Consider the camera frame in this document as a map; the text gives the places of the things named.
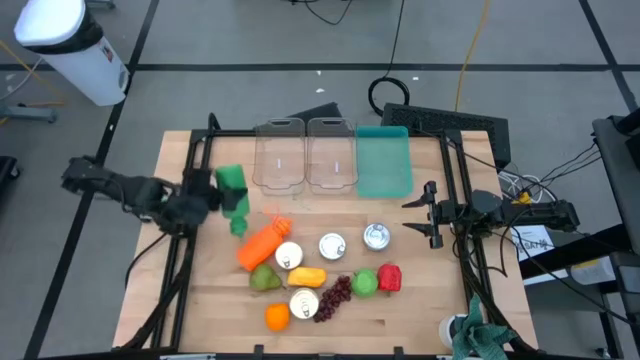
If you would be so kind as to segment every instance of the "orange bottle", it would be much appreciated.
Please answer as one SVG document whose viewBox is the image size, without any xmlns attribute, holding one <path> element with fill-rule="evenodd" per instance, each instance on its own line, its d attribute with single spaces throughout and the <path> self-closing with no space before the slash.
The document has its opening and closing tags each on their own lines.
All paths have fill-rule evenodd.
<svg viewBox="0 0 640 360">
<path fill-rule="evenodd" d="M 254 234 L 238 249 L 237 258 L 247 271 L 253 271 L 284 242 L 283 237 L 291 232 L 291 219 L 276 217 L 273 222 Z"/>
</svg>

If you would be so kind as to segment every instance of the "gray floor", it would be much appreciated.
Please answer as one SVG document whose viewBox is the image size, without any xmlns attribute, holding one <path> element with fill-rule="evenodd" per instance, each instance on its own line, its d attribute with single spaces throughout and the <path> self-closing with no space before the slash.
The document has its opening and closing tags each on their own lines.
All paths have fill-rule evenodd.
<svg viewBox="0 0 640 360">
<path fill-rule="evenodd" d="M 0 39 L 26 61 L 12 27 L 24 0 L 0 4 Z M 130 59 L 150 0 L 117 1 L 95 10 L 117 53 Z M 621 64 L 640 64 L 636 0 L 592 1 L 593 11 Z M 338 16 L 344 3 L 322 0 L 318 12 Z M 481 2 L 407 0 L 398 41 L 400 63 L 461 63 L 480 17 Z M 343 23 L 330 27 L 304 6 L 280 0 L 161 0 L 141 64 L 385 63 L 399 1 L 355 0 Z M 0 64 L 14 63 L 0 51 Z M 606 64 L 577 0 L 494 0 L 473 63 Z M 24 354 L 74 217 L 78 198 L 60 189 L 72 156 L 97 150 L 110 108 L 92 105 L 54 72 L 41 72 L 67 94 L 53 125 L 9 121 L 0 127 L 0 154 L 24 167 L 0 208 L 0 359 Z M 204 127 L 210 111 L 223 128 L 250 128 L 335 101 L 358 124 L 377 124 L 366 89 L 380 71 L 138 71 L 111 144 L 107 166 L 128 174 L 153 172 L 162 133 Z M 455 71 L 398 71 L 412 105 L 452 110 Z M 0 87 L 24 72 L 0 72 Z M 625 73 L 640 94 L 640 73 Z M 401 101 L 381 86 L 376 97 Z M 51 100 L 31 80 L 12 103 Z M 628 110 L 610 71 L 468 72 L 460 111 L 509 119 L 513 162 L 522 173 L 543 175 L 586 148 L 591 120 Z M 602 164 L 556 181 L 552 189 L 573 202 L 582 231 L 619 223 Z M 139 225 L 117 205 L 94 201 L 41 355 L 109 349 Z M 594 356 L 604 345 L 597 313 L 560 284 L 528 289 L 540 347 L 551 353 Z M 619 298 L 612 297 L 618 311 Z M 638 358 L 623 334 L 625 357 Z"/>
</svg>

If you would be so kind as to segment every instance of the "wooden table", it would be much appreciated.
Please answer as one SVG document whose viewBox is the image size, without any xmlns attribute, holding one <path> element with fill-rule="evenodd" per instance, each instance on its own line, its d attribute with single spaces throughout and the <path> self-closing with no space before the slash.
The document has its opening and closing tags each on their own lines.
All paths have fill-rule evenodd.
<svg viewBox="0 0 640 360">
<path fill-rule="evenodd" d="M 189 135 L 186 131 L 165 133 L 154 176 L 176 183 L 182 180 Z M 463 139 L 468 153 L 493 163 L 485 132 L 463 132 Z M 288 302 L 293 289 L 267 293 L 249 289 L 249 273 L 235 259 L 241 242 L 229 234 L 228 220 L 221 213 L 212 213 L 198 232 L 179 350 L 248 353 L 253 352 L 255 344 L 263 344 L 267 353 L 390 354 L 394 346 L 403 346 L 407 354 L 449 353 L 438 338 L 438 324 L 445 317 L 466 312 L 459 262 L 451 251 L 453 236 L 446 226 L 441 227 L 444 248 L 430 249 L 427 238 L 401 225 L 402 222 L 426 222 L 427 208 L 400 207 L 417 199 L 428 180 L 435 180 L 439 186 L 437 199 L 446 199 L 438 141 L 410 139 L 413 194 L 406 199 L 384 200 L 358 198 L 355 191 L 339 196 L 315 195 L 309 185 L 295 196 L 266 196 L 251 182 L 254 142 L 255 138 L 251 137 L 215 138 L 210 164 L 212 168 L 236 163 L 244 166 L 252 210 L 247 218 L 248 234 L 270 221 L 262 213 L 264 209 L 278 207 L 281 214 L 294 221 L 289 239 L 302 246 L 304 264 L 328 271 L 326 286 L 332 285 L 341 274 L 352 274 L 361 267 L 376 269 L 393 262 L 403 272 L 402 291 L 391 297 L 378 294 L 371 299 L 354 298 L 342 304 L 328 322 L 316 324 L 292 319 L 287 330 L 272 333 L 264 323 L 264 310 L 268 304 Z M 457 171 L 455 157 L 452 162 Z M 494 169 L 471 159 L 468 167 L 473 188 L 500 194 Z M 463 196 L 460 183 L 457 189 L 459 196 Z M 384 223 L 392 233 L 390 246 L 380 253 L 366 250 L 362 241 L 364 228 L 373 222 Z M 317 251 L 318 240 L 328 232 L 341 234 L 347 242 L 345 257 L 336 262 L 324 260 Z M 142 225 L 137 252 L 158 236 L 155 225 Z M 114 345 L 129 340 L 156 305 L 168 243 L 165 241 L 155 248 L 134 268 Z M 499 266 L 497 237 L 485 240 L 484 244 L 487 264 Z M 516 253 L 508 242 L 505 247 L 509 277 L 490 272 L 495 302 L 524 340 L 537 346 Z M 269 263 L 278 269 L 273 259 Z M 285 272 L 280 275 L 286 279 Z M 173 309 L 167 314 L 167 321 L 171 322 L 165 326 L 163 344 L 169 343 Z"/>
</svg>

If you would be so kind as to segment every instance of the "orange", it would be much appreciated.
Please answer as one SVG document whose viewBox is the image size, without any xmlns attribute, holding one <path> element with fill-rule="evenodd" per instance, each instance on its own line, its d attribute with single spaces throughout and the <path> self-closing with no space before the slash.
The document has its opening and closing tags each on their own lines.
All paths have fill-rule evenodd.
<svg viewBox="0 0 640 360">
<path fill-rule="evenodd" d="M 264 312 L 264 319 L 271 331 L 282 331 L 289 325 L 289 305 L 271 304 Z"/>
</svg>

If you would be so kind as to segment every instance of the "metal can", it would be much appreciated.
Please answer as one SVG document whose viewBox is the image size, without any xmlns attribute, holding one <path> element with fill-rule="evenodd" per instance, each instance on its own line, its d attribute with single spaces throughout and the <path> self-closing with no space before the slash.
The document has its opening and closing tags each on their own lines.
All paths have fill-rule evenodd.
<svg viewBox="0 0 640 360">
<path fill-rule="evenodd" d="M 338 260 L 347 250 L 347 243 L 342 236 L 336 233 L 329 233 L 320 239 L 318 248 L 320 249 L 320 254 L 322 254 L 325 259 Z"/>
<path fill-rule="evenodd" d="M 364 230 L 364 243 L 369 250 L 382 251 L 389 246 L 390 241 L 389 229 L 380 223 L 370 224 Z"/>
<path fill-rule="evenodd" d="M 293 316 L 306 320 L 313 317 L 318 312 L 320 298 L 315 291 L 309 288 L 296 290 L 289 300 L 289 309 Z"/>
<path fill-rule="evenodd" d="M 276 261 L 285 270 L 295 269 L 302 263 L 302 248 L 294 242 L 284 242 L 276 250 Z"/>
</svg>

